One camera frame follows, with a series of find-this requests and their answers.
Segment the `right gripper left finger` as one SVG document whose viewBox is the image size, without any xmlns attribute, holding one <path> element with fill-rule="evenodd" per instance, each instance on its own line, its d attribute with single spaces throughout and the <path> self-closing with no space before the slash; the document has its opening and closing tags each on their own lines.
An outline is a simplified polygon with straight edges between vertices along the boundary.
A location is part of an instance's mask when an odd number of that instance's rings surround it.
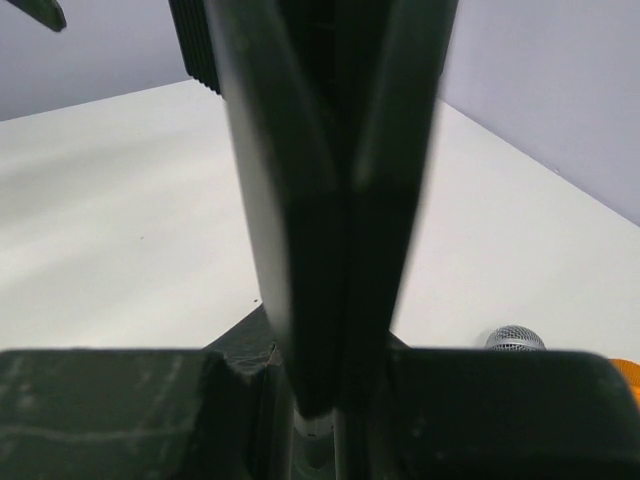
<svg viewBox="0 0 640 480">
<path fill-rule="evenodd" d="M 1 355 L 5 479 L 286 479 L 290 391 L 256 309 L 203 349 Z"/>
</svg>

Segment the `black round-base mic stand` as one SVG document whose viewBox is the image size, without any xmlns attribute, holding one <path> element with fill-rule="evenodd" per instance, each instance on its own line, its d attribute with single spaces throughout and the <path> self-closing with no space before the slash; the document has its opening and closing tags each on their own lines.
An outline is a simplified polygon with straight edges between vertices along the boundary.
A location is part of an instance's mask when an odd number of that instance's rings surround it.
<svg viewBox="0 0 640 480">
<path fill-rule="evenodd" d="M 67 26 L 64 12 L 57 0 L 7 0 L 11 5 L 47 27 L 61 32 Z"/>
</svg>

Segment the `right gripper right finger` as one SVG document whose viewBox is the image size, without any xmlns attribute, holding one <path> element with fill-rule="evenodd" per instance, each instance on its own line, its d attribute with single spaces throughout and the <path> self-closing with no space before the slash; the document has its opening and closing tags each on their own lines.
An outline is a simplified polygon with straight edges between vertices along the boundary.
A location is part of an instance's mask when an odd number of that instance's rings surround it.
<svg viewBox="0 0 640 480">
<path fill-rule="evenodd" d="M 349 330 L 348 479 L 635 479 L 639 409 L 619 370 L 581 351 L 425 349 Z"/>
</svg>

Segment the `orange microphone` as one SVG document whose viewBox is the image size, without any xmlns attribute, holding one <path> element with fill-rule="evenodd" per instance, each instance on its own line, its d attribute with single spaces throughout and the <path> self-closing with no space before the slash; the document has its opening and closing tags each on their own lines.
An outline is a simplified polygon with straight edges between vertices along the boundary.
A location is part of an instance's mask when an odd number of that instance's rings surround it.
<svg viewBox="0 0 640 480">
<path fill-rule="evenodd" d="M 625 379 L 637 404 L 640 403 L 640 365 L 626 359 L 611 359 L 611 364 Z"/>
</svg>

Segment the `red microphone silver grille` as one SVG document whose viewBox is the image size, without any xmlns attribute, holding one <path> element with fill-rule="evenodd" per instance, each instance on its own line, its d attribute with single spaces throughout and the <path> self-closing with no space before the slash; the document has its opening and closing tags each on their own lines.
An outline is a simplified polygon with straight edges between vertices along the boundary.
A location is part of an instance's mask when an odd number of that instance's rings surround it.
<svg viewBox="0 0 640 480">
<path fill-rule="evenodd" d="M 485 347 L 499 351 L 543 351 L 544 341 L 534 331 L 520 326 L 507 325 L 495 329 L 487 338 Z"/>
</svg>

